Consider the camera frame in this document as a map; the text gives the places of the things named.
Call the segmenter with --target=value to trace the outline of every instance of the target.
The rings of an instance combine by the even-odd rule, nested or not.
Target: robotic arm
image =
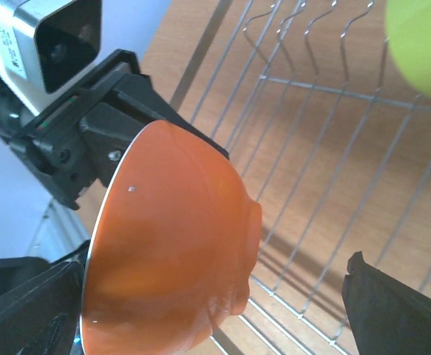
[[[92,66],[101,0],[23,2],[0,1],[0,136],[58,202],[77,209],[95,180],[108,186],[128,145],[154,120],[228,157],[152,89],[134,53],[116,50]]]
[[[134,53],[116,50],[94,65],[101,8],[101,0],[0,0],[0,137],[71,209],[97,179],[109,185],[129,144],[153,121],[179,126],[228,159],[153,90]],[[0,354],[69,352],[88,248],[76,251],[80,262],[0,263],[3,275],[22,281],[1,290]],[[360,353],[431,354],[431,300],[360,254],[348,271],[342,293]]]

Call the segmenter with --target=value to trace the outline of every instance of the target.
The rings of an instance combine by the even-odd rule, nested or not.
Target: wooden table
[[[238,32],[194,122],[196,127],[210,135],[224,115],[220,127],[214,133],[219,143],[225,144],[230,139],[252,89],[265,69],[262,57],[269,56],[275,47],[279,23],[292,14],[295,3],[284,0],[277,9],[259,48],[261,55],[258,53],[254,56],[236,95],[226,108],[252,50],[242,31]],[[349,20],[367,9],[367,3],[339,1],[331,14],[313,24],[309,39],[319,70],[317,85],[334,89],[341,89],[345,85],[339,49],[340,34]],[[169,8],[142,65],[143,71],[152,76],[156,90],[165,99],[169,100],[172,96],[216,4],[217,0],[174,0]],[[234,0],[180,108],[180,114],[186,119],[191,119],[245,5],[245,0]],[[283,42],[294,64],[294,76],[287,58],[279,51],[268,72],[271,77],[292,77],[298,82],[313,83],[316,75],[306,50],[304,34],[310,20],[329,11],[330,7],[331,1],[307,1],[305,10],[294,19]],[[269,9],[269,1],[253,1],[248,17]],[[378,87],[381,51],[384,48],[383,13],[384,1],[377,1],[370,13],[353,23],[348,30],[345,37],[350,75],[346,86],[348,92],[374,95]],[[268,17],[251,22],[248,28],[251,38],[258,38]],[[362,250],[367,262],[377,261],[431,159],[431,112],[414,111],[369,198],[356,215],[357,207],[401,122],[410,113],[407,105],[392,106],[387,100],[411,103],[416,95],[402,81],[389,56],[385,70],[384,85],[378,94],[384,100],[372,105],[364,99],[349,96],[339,98],[336,92],[311,91],[309,87],[299,86],[286,89],[282,83],[265,82],[248,124],[231,150],[231,161],[242,174],[249,192],[253,197],[259,197],[263,205],[264,239],[269,236],[269,243],[254,275],[267,287],[273,288],[278,285],[279,275],[284,270],[276,295],[300,311],[325,265],[331,264],[305,313],[329,337],[335,334],[344,316],[339,290],[348,258],[353,252]],[[283,93],[284,100],[279,103]],[[418,105],[431,106],[431,101],[422,98]],[[365,115],[367,119],[351,146],[350,154],[345,157],[338,176],[331,182],[352,134]],[[310,165],[303,172],[303,178],[297,183],[296,179],[302,173],[322,125],[329,117],[330,125]],[[298,123],[290,135],[297,118]],[[269,122],[271,125],[264,132]],[[262,135],[262,143],[257,146]],[[284,154],[271,174],[283,146]],[[255,149],[257,153],[248,164]],[[263,188],[270,174],[271,179]],[[329,184],[329,193],[322,197]],[[296,191],[286,203],[293,186]],[[89,231],[93,228],[103,195],[104,189],[96,184],[79,201],[82,206],[79,215]],[[309,222],[318,206],[318,214]],[[282,218],[277,219],[281,211]],[[419,288],[431,268],[431,175],[396,234],[379,268]],[[331,258],[342,237],[345,238],[344,242],[336,250],[336,256]],[[296,247],[298,250],[293,262],[285,268]],[[431,280],[424,292],[431,297]],[[303,354],[285,333],[266,318],[266,314],[256,309],[256,304],[261,305],[313,351],[318,354],[336,354],[324,340],[257,284],[252,283],[251,293],[256,303],[248,305],[245,312],[247,318],[281,351]],[[239,318],[229,319],[223,325],[223,331],[245,354],[274,354]],[[352,354],[357,352],[348,329],[342,332],[338,343]],[[208,341],[191,354],[220,354],[220,351],[213,342]]]

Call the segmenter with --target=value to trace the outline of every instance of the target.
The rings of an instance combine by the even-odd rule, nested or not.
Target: sticker
[[[20,75],[23,79],[27,79],[13,28],[0,26],[0,54],[8,70]]]

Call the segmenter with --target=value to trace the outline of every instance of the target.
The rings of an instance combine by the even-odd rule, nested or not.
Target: camera
[[[0,76],[37,115],[92,67],[102,0],[0,0]]]

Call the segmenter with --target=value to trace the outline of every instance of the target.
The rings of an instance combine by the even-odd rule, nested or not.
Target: wire dish rack
[[[251,298],[213,354],[357,354],[355,251],[431,297],[431,100],[389,57],[384,3],[221,1],[174,94],[264,210]]]

